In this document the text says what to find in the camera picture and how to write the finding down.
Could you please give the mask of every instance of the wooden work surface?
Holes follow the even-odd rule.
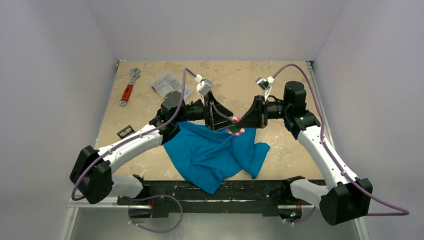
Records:
[[[256,85],[258,77],[267,78],[285,64],[295,63],[307,74],[303,61],[126,61],[121,62],[116,73],[109,103],[104,115],[97,147],[119,141],[117,132],[128,125],[138,131],[155,115],[164,98],[151,88],[151,81],[167,70],[183,79],[183,68],[188,67],[213,83],[212,92],[216,100],[241,117],[251,106],[255,95],[262,90]],[[140,78],[135,81],[126,106],[120,106],[124,89],[130,81],[130,70],[141,69]],[[187,86],[193,93],[186,103],[199,99],[196,93],[197,82],[187,74]],[[307,91],[307,109],[318,116],[309,87],[302,74],[294,67],[283,70],[272,84],[271,95],[283,98],[284,85],[288,81],[299,81]],[[279,180],[302,175],[307,179],[322,179],[322,175],[308,152],[296,141],[284,127],[283,120],[269,120],[265,129],[258,129],[256,142],[270,145],[269,152],[262,165],[258,180]],[[171,162],[163,146],[150,149],[129,161],[116,171],[117,175],[137,174],[147,180],[183,180]],[[244,170],[230,180],[250,180],[251,175]]]

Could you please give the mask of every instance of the purple cable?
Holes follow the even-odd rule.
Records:
[[[154,199],[154,198],[157,198],[157,197],[170,198],[170,199],[174,200],[176,202],[176,204],[178,204],[179,211],[180,211],[181,214],[179,215],[178,222],[173,227],[166,229],[166,230],[154,230],[154,229],[142,226],[142,225],[136,223],[135,221],[133,221],[133,219],[131,218],[131,215],[130,215],[130,210],[128,210],[129,222],[132,223],[136,227],[142,228],[144,230],[147,230],[147,231],[153,232],[153,233],[163,234],[163,233],[171,232],[172,230],[176,229],[178,227],[178,225],[180,225],[181,221],[183,220],[183,206],[181,206],[181,203],[175,197],[173,197],[171,195],[166,195],[166,194],[159,194],[159,195],[149,196],[149,197],[145,197],[145,198],[126,197],[126,199],[130,199],[130,200],[133,200],[133,201],[145,201],[145,200]]]
[[[152,133],[152,132],[154,132],[154,131],[156,131],[156,130],[159,130],[159,129],[161,129],[161,128],[163,128],[163,127],[165,127],[165,126],[167,126],[169,123],[171,123],[174,119],[175,119],[175,117],[177,116],[177,114],[178,114],[178,112],[180,111],[180,109],[181,109],[181,106],[182,106],[182,104],[183,104],[183,100],[184,100],[184,91],[185,91],[185,89],[186,89],[186,72],[188,72],[188,73],[190,73],[193,77],[196,77],[196,74],[194,74],[190,69],[188,69],[187,67],[186,68],[184,68],[184,70],[182,71],[182,88],[181,88],[181,96],[180,96],[180,98],[179,98],[179,102],[178,102],[178,106],[176,107],[176,110],[175,110],[175,112],[174,112],[174,114],[170,117],[170,119],[168,120],[168,121],[166,121],[164,124],[162,124],[162,125],[160,125],[160,126],[158,126],[158,127],[155,127],[155,128],[153,128],[153,129],[150,129],[150,130],[148,130],[148,131],[145,131],[145,132],[143,132],[142,134],[141,134],[141,137],[143,137],[143,136],[145,136],[145,135],[147,135],[147,134],[150,134],[150,133]],[[77,192],[77,189],[78,189],[78,186],[80,185],[80,183],[81,183],[81,181],[83,180],[83,178],[87,175],[87,173],[90,171],[90,169],[92,168],[92,167],[94,167],[101,159],[103,159],[104,157],[106,157],[108,154],[111,154],[113,151],[115,151],[117,148],[119,148],[119,147],[121,147],[122,145],[124,145],[124,144],[127,144],[127,143],[129,143],[129,142],[131,142],[131,141],[133,141],[133,140],[135,140],[135,139],[138,139],[138,138],[140,138],[140,136],[139,135],[135,135],[135,136],[132,136],[132,137],[129,137],[129,138],[127,138],[127,139],[125,139],[125,140],[123,140],[122,142],[120,142],[120,143],[118,143],[118,144],[116,144],[115,146],[113,146],[113,147],[111,147],[110,148],[110,152],[109,151],[107,151],[107,152],[105,152],[105,153],[103,153],[102,155],[100,155],[98,158],[96,158],[83,172],[82,172],[82,174],[79,176],[79,178],[78,178],[78,180],[76,180],[76,182],[75,182],[75,185],[73,186],[73,189],[72,189],[72,193],[71,193],[71,196],[70,196],[70,198],[73,200],[73,201],[79,201],[79,200],[82,200],[82,199],[84,199],[85,197],[84,196],[80,196],[80,197],[76,197],[75,196],[75,193]],[[170,229],[168,229],[168,230],[162,230],[162,231],[156,231],[156,230],[153,230],[153,229],[149,229],[149,228],[147,228],[147,227],[142,227],[142,226],[140,226],[140,225],[138,225],[138,226],[140,226],[141,228],[143,228],[143,229],[146,229],[146,230],[148,230],[148,231],[151,231],[151,232],[155,232],[155,233],[166,233],[166,232],[169,232],[169,231],[172,231],[172,230],[174,230],[176,227],[178,227],[178,225],[181,223],[181,219],[183,218],[183,207],[181,206],[181,204],[178,202],[178,200],[177,199],[175,199],[174,197],[172,197],[172,196],[169,196],[169,195],[155,195],[155,196],[151,196],[151,197],[148,197],[148,198],[144,198],[145,200],[147,200],[147,199],[153,199],[153,198],[156,198],[156,197],[162,197],[162,196],[164,196],[164,197],[167,197],[167,198],[171,198],[171,199],[173,199],[174,201],[176,201],[177,202],[177,204],[178,204],[178,206],[179,206],[179,209],[181,210],[181,216],[180,216],[180,218],[179,218],[179,221],[177,222],[177,224],[175,225],[175,226],[173,226],[172,228],[170,228]]]
[[[317,207],[316,206],[313,206],[313,208],[312,208],[312,210],[310,211],[310,213],[308,214],[308,215],[306,215],[305,217],[303,217],[302,219],[300,219],[299,221],[297,221],[297,222],[293,222],[293,224],[294,225],[296,225],[296,224],[301,224],[301,223],[303,223],[304,221],[306,221],[308,218],[310,218],[311,216],[312,216],[312,214],[315,212],[315,209],[316,209]]]
[[[320,132],[320,139],[321,139],[321,142],[322,142],[322,145],[324,146],[324,148],[325,148],[325,150],[327,151],[327,153],[330,155],[330,157],[331,157],[331,159],[334,161],[334,163],[337,165],[337,167],[338,167],[338,169],[341,171],[341,172],[343,172],[344,171],[344,169],[343,169],[343,167],[342,167],[342,165],[339,163],[339,161],[337,161],[337,159],[336,159],[336,157],[332,154],[332,152],[330,151],[330,149],[329,149],[329,147],[327,146],[327,143],[326,143],[326,141],[324,141],[324,127],[325,127],[325,123],[324,123],[324,121],[323,121],[323,115],[321,114],[321,111],[320,111],[320,108],[319,108],[319,106],[318,106],[318,101],[317,101],[317,98],[316,98],[316,96],[315,96],[315,93],[314,93],[314,91],[312,90],[313,88],[312,88],[312,85],[311,85],[311,82],[309,81],[309,78],[308,78],[308,76],[306,75],[306,73],[302,70],[302,68],[300,68],[298,65],[296,65],[296,64],[293,64],[293,63],[290,63],[290,64],[287,64],[287,65],[284,65],[282,68],[280,68],[275,74],[274,74],[274,76],[272,76],[273,78],[276,78],[277,77],[277,75],[279,74],[279,73],[281,73],[281,71],[283,71],[285,68],[287,68],[287,67],[290,67],[290,66],[293,66],[293,67],[295,67],[295,68],[297,68],[301,73],[302,73],[302,75],[303,75],[303,77],[306,79],[306,82],[307,82],[307,85],[309,86],[309,89],[310,89],[310,92],[312,93],[312,98],[313,98],[313,102],[315,103],[315,107],[316,107],[316,111],[318,112],[318,115],[319,115],[319,119],[321,120],[321,124],[322,124],[322,127],[321,127],[321,132]],[[393,204],[391,204],[391,203],[388,203],[388,202],[386,202],[386,201],[384,201],[384,200],[382,200],[382,199],[380,199],[380,198],[378,198],[378,197],[376,197],[376,196],[374,196],[374,195],[372,195],[371,193],[369,193],[368,191],[366,191],[364,188],[362,188],[359,184],[357,184],[347,173],[343,173],[343,175],[344,175],[344,177],[347,179],[347,180],[349,180],[359,191],[361,191],[363,194],[365,194],[365,195],[367,195],[369,198],[371,198],[371,199],[373,199],[373,200],[375,200],[376,202],[378,202],[378,203],[380,203],[380,204],[382,204],[382,205],[384,205],[384,206],[386,206],[386,207],[389,207],[389,208],[391,208],[391,209],[394,209],[394,210],[398,210],[398,211],[400,211],[400,212],[383,212],[383,213],[368,213],[367,214],[367,216],[405,216],[405,215],[409,215],[410,214],[410,211],[408,211],[407,209],[405,209],[405,208],[403,208],[403,207],[400,207],[400,206],[396,206],[396,205],[393,205]]]

